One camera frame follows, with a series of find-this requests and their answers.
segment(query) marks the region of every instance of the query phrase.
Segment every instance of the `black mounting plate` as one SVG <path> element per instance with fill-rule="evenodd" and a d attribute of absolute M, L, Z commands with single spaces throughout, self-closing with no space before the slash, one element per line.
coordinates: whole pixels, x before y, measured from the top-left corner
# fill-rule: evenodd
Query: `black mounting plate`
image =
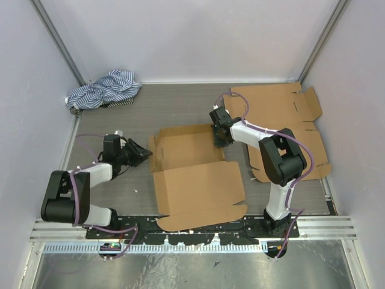
<path fill-rule="evenodd" d="M 168 242 L 172 245 L 177 245 L 179 242 L 184 243 L 186 246 L 198 245 L 200 243 L 209 244 L 214 238 L 215 233 L 218 233 L 220 244 L 223 246 L 228 244 L 259 244 L 258 238 L 283 237 L 282 235 L 272 236 L 266 232 L 263 228 L 262 216 L 245 216 L 234 222 L 183 230 L 180 232 L 164 232 L 156 223 L 159 216 L 120 216 L 119 218 L 122 219 L 122 229 L 135 225 L 139 227 L 138 235 L 133 244 L 146 243 L 162 245 L 164 244 L 166 236 L 168 236 Z M 85 237 L 89 240 L 121 238 L 125 243 L 128 243 L 133 234 L 134 232 L 131 231 L 121 236 L 121 234 L 109 234 L 98 231 L 97 229 L 88 229 Z M 297 223 L 295 223 L 290 232 L 290 237 L 295 238 L 299 236 L 298 226 Z"/>

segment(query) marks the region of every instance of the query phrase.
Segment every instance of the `striped cloth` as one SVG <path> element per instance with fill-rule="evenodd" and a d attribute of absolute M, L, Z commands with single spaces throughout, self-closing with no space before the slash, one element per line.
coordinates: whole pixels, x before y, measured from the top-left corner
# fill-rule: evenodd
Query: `striped cloth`
<path fill-rule="evenodd" d="M 132 104 L 141 86 L 134 81 L 133 72 L 113 70 L 94 84 L 72 90 L 66 98 L 66 104 L 72 114 L 98 107 Z"/>

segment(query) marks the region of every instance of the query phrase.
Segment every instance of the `open cardboard box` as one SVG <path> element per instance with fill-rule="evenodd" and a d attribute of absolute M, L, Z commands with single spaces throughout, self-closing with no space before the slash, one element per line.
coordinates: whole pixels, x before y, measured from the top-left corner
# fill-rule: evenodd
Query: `open cardboard box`
<path fill-rule="evenodd" d="M 253 85 L 232 87 L 232 92 L 238 92 L 246 97 L 250 111 L 246 119 L 258 126 L 270 129 L 289 128 L 295 138 L 306 145 L 315 158 L 313 171 L 304 179 L 321 179 L 331 171 L 321 135 L 313 121 L 322 114 L 317 95 L 311 87 L 302 93 L 299 82 L 273 85 Z M 246 110 L 244 100 L 239 96 L 225 96 L 224 106 L 232 118 L 242 116 Z M 308 163 L 310 158 L 301 148 Z M 254 176 L 261 182 L 269 182 L 263 169 L 260 150 L 248 146 L 250 165 Z"/>
<path fill-rule="evenodd" d="M 157 220 L 165 231 L 180 231 L 242 218 L 245 191 L 237 162 L 214 146 L 211 125 L 160 129 L 149 139 Z"/>

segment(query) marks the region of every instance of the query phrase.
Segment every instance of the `gray floor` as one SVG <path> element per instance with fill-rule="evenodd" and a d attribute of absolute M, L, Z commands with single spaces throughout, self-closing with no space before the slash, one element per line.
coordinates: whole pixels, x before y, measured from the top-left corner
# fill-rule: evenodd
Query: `gray floor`
<path fill-rule="evenodd" d="M 209 112 L 214 100 L 229 91 L 231 84 L 153 84 L 144 85 L 133 105 L 99 108 L 85 111 L 81 117 L 78 134 L 104 135 L 121 129 L 124 136 L 147 147 L 150 135 L 168 126 L 210 123 Z M 99 153 L 99 138 L 83 139 L 92 150 Z M 247 148 L 235 143 L 225 150 L 229 161 L 237 161 L 246 191 L 248 214 L 262 214 L 269 198 L 269 184 L 252 179 L 248 165 Z M 92 157 L 75 143 L 68 169 L 92 162 Z M 102 207 L 115 208 L 119 214 L 157 214 L 153 178 L 148 161 L 129 169 L 113 181 L 98 185 L 91 191 L 91 202 Z M 324 192 L 319 180 L 303 181 L 295 187 L 293 208 L 305 208 L 305 214 L 328 214 Z"/>
<path fill-rule="evenodd" d="M 349 289 L 354 283 L 341 242 L 325 240 L 291 241 L 278 262 L 264 253 L 128 253 L 113 262 L 93 253 L 43 254 L 33 288 Z"/>

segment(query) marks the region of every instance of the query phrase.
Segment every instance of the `white panel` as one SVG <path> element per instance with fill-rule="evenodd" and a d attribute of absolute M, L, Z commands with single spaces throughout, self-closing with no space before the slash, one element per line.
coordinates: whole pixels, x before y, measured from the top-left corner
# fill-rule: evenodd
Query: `white panel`
<path fill-rule="evenodd" d="M 73 122 L 63 99 L 77 85 L 29 1 L 3 3 L 0 39 L 0 287 L 16 288 Z"/>
<path fill-rule="evenodd" d="M 337 0 L 42 0 L 87 80 L 298 79 Z"/>
<path fill-rule="evenodd" d="M 373 288 L 384 288 L 385 2 L 351 1 L 306 79 L 333 165 L 337 205 L 351 215 Z"/>

